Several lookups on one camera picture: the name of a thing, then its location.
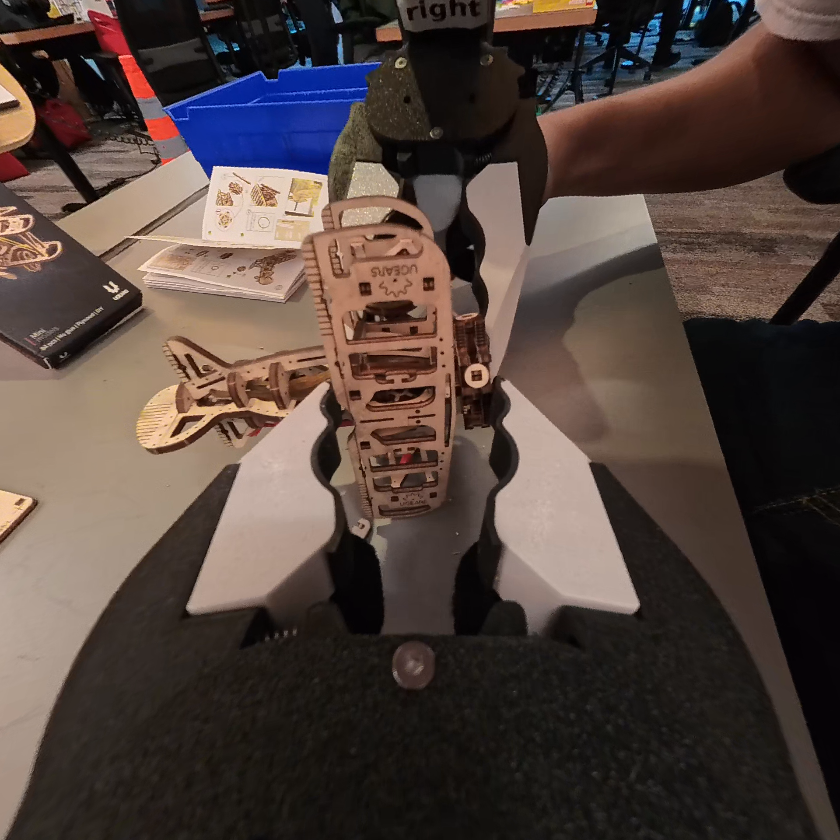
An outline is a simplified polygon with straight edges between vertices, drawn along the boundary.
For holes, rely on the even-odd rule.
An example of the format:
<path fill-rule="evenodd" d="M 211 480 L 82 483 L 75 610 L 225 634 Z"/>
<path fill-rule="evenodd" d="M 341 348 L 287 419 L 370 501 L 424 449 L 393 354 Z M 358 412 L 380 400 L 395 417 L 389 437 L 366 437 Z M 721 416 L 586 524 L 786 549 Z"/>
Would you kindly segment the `person's right forearm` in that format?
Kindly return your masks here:
<path fill-rule="evenodd" d="M 544 114 L 543 201 L 735 186 L 838 146 L 838 41 L 756 24 L 677 77 Z"/>

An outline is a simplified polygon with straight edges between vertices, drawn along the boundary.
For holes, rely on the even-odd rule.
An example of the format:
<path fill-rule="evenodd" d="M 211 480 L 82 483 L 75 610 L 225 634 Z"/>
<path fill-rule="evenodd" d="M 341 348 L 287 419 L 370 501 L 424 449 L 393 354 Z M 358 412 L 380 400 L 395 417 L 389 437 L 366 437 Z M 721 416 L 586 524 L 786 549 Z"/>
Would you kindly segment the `orange traffic cone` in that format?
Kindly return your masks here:
<path fill-rule="evenodd" d="M 169 163 L 186 153 L 186 142 L 163 109 L 135 58 L 131 54 L 120 55 L 119 62 L 161 162 Z"/>

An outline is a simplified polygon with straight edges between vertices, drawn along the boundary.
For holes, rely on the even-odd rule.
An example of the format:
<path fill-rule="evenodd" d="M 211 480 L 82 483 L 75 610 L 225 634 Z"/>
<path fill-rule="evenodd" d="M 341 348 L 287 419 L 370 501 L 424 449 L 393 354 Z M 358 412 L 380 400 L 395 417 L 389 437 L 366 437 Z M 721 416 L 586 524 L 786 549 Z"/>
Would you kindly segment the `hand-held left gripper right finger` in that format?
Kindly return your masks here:
<path fill-rule="evenodd" d="M 560 611 L 634 615 L 634 583 L 592 462 L 517 387 L 496 380 L 486 500 L 485 581 L 518 604 L 529 634 L 551 634 Z"/>

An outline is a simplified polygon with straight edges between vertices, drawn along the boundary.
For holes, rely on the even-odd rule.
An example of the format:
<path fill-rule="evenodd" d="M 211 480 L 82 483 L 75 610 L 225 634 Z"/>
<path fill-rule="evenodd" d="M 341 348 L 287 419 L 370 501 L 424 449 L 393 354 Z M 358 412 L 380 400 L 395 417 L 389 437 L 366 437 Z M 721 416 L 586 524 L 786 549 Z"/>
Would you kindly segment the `black chair leg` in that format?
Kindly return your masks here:
<path fill-rule="evenodd" d="M 838 275 L 839 245 L 836 241 L 826 248 L 822 257 L 772 316 L 770 323 L 775 326 L 790 326 L 797 322 Z"/>

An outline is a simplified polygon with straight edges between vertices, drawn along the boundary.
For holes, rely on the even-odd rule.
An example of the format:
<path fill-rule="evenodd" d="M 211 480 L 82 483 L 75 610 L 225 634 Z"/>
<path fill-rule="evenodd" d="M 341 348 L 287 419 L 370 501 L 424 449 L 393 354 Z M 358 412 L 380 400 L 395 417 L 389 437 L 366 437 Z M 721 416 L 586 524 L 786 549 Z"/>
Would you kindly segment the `black office chair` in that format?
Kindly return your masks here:
<path fill-rule="evenodd" d="M 162 106 L 224 82 L 195 1 L 116 1 L 114 6 L 131 55 Z"/>
<path fill-rule="evenodd" d="M 586 63 L 587 72 L 592 70 L 597 60 L 602 60 L 604 69 L 612 69 L 616 50 L 624 48 L 633 33 L 640 33 L 657 14 L 661 14 L 661 18 L 658 42 L 651 59 L 653 70 L 672 67 L 681 58 L 680 52 L 673 50 L 673 45 L 683 14 L 682 1 L 598 1 L 596 5 L 595 27 L 606 30 L 607 41 L 605 52 Z"/>

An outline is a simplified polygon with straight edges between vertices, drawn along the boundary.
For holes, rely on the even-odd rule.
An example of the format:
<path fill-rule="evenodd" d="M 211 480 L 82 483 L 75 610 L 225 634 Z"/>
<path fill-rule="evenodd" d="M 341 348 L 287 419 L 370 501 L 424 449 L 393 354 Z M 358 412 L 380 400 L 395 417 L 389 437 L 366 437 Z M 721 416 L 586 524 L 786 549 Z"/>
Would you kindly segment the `round wooden table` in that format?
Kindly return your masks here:
<path fill-rule="evenodd" d="M 90 184 L 69 151 L 58 141 L 48 124 L 39 117 L 26 90 L 12 73 L 1 65 L 1 154 L 12 153 L 36 136 L 48 156 L 58 164 L 85 204 L 96 202 L 100 195 Z"/>

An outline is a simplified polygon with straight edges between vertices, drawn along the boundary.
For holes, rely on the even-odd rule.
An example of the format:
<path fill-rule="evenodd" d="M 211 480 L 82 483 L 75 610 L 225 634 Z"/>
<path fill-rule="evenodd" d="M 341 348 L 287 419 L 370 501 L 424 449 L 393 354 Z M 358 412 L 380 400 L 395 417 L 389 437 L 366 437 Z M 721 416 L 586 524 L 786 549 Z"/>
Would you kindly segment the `wooden model airplane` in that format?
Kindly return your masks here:
<path fill-rule="evenodd" d="M 479 312 L 454 314 L 452 272 L 427 218 L 396 198 L 327 205 L 302 245 L 323 346 L 229 363 L 189 339 L 164 355 L 179 383 L 155 394 L 135 434 L 163 454 L 215 429 L 229 446 L 274 426 L 323 383 L 353 432 L 365 518 L 428 513 L 446 499 L 456 418 L 490 425 L 490 342 Z"/>

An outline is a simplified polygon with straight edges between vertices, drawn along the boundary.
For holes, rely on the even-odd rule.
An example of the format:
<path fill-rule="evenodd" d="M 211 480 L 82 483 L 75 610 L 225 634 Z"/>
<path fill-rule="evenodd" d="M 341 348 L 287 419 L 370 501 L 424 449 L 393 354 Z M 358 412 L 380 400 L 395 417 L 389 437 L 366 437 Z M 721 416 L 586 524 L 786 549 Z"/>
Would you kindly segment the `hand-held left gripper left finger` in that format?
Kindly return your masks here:
<path fill-rule="evenodd" d="M 191 616 L 257 607 L 290 628 L 329 599 L 328 556 L 344 533 L 331 483 L 341 414 L 332 387 L 319 385 L 240 459 L 186 604 Z"/>

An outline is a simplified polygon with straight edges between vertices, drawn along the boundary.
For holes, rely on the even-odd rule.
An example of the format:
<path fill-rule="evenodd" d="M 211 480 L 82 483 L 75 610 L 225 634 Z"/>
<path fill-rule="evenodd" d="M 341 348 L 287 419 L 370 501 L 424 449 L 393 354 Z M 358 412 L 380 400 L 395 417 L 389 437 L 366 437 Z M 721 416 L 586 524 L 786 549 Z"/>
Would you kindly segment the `person's white t-shirt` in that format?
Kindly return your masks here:
<path fill-rule="evenodd" d="M 772 35 L 803 43 L 839 40 L 839 1 L 757 1 Z"/>

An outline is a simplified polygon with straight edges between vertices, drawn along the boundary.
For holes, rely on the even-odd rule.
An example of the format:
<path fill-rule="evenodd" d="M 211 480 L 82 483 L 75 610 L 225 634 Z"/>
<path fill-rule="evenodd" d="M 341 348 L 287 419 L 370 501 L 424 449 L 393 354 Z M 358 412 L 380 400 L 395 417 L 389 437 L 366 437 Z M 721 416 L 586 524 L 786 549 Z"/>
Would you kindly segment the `open instruction booklet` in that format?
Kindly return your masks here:
<path fill-rule="evenodd" d="M 165 244 L 140 268 L 149 288 L 283 303 L 304 283 L 303 241 L 322 231 L 325 174 L 265 167 L 213 168 L 195 237 Z"/>

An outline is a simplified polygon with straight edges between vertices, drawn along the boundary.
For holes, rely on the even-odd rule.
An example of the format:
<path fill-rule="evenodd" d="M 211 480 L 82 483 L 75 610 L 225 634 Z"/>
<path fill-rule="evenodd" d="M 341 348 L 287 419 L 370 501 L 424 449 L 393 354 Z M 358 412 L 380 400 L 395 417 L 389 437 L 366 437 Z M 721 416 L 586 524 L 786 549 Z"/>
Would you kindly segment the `wooden parts sheet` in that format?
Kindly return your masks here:
<path fill-rule="evenodd" d="M 1 534 L 3 543 L 37 507 L 37 500 L 22 493 L 1 490 Z"/>

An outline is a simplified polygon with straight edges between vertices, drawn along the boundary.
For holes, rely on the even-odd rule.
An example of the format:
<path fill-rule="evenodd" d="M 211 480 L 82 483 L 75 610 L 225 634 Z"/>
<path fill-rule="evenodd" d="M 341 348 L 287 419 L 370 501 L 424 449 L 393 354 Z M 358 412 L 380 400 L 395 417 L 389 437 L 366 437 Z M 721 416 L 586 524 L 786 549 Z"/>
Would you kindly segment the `blue plastic bin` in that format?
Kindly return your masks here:
<path fill-rule="evenodd" d="M 262 72 L 165 108 L 207 175 L 217 166 L 267 167 L 327 174 L 333 147 L 362 102 L 367 64 Z"/>

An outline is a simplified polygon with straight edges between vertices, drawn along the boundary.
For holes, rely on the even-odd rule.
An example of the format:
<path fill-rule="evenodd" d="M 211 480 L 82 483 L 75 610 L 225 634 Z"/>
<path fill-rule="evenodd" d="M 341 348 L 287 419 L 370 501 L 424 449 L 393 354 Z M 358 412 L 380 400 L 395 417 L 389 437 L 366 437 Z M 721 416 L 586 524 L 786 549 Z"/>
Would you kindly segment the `person's dark jeans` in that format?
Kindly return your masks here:
<path fill-rule="evenodd" d="M 684 328 L 837 814 L 839 324 Z"/>

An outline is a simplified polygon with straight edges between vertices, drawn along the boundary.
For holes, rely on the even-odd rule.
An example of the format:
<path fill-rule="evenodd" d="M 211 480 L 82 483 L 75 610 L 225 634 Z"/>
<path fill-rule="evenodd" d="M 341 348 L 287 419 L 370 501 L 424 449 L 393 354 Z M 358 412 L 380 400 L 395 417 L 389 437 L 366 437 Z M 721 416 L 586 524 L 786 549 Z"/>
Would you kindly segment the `black product box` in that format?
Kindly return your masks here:
<path fill-rule="evenodd" d="M 142 291 L 1 184 L 1 338 L 48 370 L 143 308 Z"/>

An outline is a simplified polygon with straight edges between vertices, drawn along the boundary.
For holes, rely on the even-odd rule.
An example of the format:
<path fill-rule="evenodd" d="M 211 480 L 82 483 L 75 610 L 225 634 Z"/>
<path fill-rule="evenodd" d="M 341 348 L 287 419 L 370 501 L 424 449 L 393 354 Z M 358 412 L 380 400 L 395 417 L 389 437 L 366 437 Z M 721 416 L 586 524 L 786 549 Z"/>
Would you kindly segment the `grey desk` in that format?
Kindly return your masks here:
<path fill-rule="evenodd" d="M 110 259 L 203 199 L 209 179 L 188 151 L 56 222 L 93 255 Z"/>
<path fill-rule="evenodd" d="M 235 359 L 319 343 L 304 293 L 272 306 L 146 291 L 67 369 L 2 348 L 2 489 L 37 508 L 2 545 L 2 838 L 73 660 L 156 540 L 237 453 L 148 455 L 136 417 L 173 380 L 163 339 Z M 837 820 L 641 196 L 556 199 L 539 218 L 502 374 L 606 465 L 728 610 L 773 700 L 822 838 Z"/>

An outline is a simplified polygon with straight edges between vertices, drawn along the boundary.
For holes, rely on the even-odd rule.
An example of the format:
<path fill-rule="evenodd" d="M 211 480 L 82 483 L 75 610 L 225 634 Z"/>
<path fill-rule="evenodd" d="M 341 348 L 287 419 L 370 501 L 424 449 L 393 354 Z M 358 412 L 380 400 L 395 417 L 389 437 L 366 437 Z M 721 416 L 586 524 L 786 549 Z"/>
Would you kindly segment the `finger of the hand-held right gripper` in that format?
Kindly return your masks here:
<path fill-rule="evenodd" d="M 403 198 L 403 182 L 381 163 L 354 163 L 346 199 L 367 196 Z M 365 205 L 344 212 L 345 227 L 382 224 L 391 215 L 392 207 Z"/>
<path fill-rule="evenodd" d="M 490 375 L 499 375 L 529 263 L 524 235 L 518 164 L 489 164 L 465 187 L 461 203 L 467 224 L 478 228 L 479 278 L 488 303 L 484 315 L 490 343 Z"/>

